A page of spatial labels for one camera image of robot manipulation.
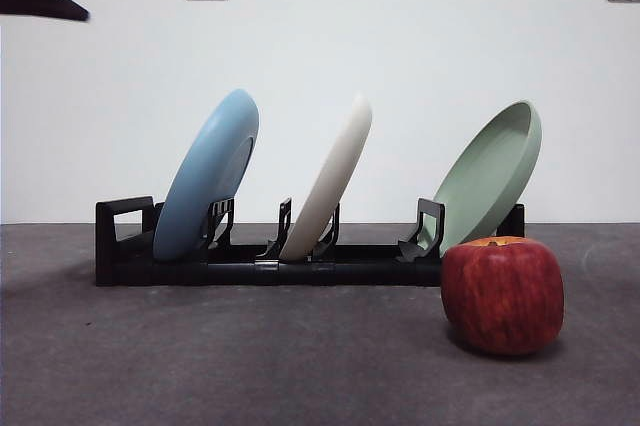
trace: blue plate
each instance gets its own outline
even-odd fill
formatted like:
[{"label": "blue plate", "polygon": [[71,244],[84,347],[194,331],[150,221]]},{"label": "blue plate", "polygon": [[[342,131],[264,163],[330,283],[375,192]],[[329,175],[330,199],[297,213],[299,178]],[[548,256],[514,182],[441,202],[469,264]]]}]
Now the blue plate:
[{"label": "blue plate", "polygon": [[211,114],[176,174],[153,240],[153,256],[173,261],[202,240],[209,205],[235,196],[258,136],[258,108],[237,90]]}]

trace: dish rack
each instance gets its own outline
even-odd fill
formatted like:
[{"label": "dish rack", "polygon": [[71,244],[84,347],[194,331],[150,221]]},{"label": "dish rack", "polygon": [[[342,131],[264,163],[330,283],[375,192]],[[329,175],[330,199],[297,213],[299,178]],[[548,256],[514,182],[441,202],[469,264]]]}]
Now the dish rack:
[{"label": "dish rack", "polygon": [[[340,205],[328,231],[302,261],[279,259],[291,226],[291,198],[278,211],[278,235],[263,244],[233,244],[233,198],[209,205],[201,245],[178,261],[153,258],[155,228],[164,203],[151,196],[96,204],[96,286],[153,285],[440,285],[440,245],[445,205],[419,199],[417,221],[406,241],[395,245],[338,244]],[[142,232],[118,241],[115,217],[142,211]],[[522,204],[516,204],[497,229],[498,236],[524,237]],[[221,224],[224,217],[226,224]],[[434,238],[418,244],[425,216],[435,219]]]}]

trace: red apple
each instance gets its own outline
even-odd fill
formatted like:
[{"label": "red apple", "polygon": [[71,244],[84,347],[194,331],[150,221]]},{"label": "red apple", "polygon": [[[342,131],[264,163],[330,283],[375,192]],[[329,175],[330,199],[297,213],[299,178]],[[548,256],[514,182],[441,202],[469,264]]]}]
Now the red apple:
[{"label": "red apple", "polygon": [[488,353],[534,353],[562,328],[560,268],[537,241],[502,237],[454,246],[443,258],[441,289],[454,328]]}]

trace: plate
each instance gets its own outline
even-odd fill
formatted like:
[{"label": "plate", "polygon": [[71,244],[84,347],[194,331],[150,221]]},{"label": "plate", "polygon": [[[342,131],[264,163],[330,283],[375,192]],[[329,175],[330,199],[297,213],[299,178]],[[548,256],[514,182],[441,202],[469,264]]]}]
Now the plate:
[{"label": "plate", "polygon": [[371,119],[369,102],[358,94],[351,115],[333,144],[280,252],[281,260],[304,259],[320,239],[358,164],[371,129]]},{"label": "plate", "polygon": [[[441,255],[495,232],[529,182],[541,142],[540,118],[528,102],[509,106],[478,133],[434,197],[445,205]],[[418,238],[423,248],[431,243],[434,227],[425,220]]]},{"label": "plate", "polygon": [[172,261],[198,247],[209,205],[235,196],[258,136],[258,108],[249,94],[227,96],[200,130],[160,213],[153,256]]}]

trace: green plate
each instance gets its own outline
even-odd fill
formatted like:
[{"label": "green plate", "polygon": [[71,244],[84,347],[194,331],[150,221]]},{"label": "green plate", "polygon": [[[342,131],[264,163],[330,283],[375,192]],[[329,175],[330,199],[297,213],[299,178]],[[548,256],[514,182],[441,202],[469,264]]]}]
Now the green plate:
[{"label": "green plate", "polygon": [[[434,197],[446,208],[441,255],[495,232],[529,182],[541,143],[540,118],[527,102],[506,108],[471,141]],[[419,237],[423,248],[435,229],[428,219]]]}]

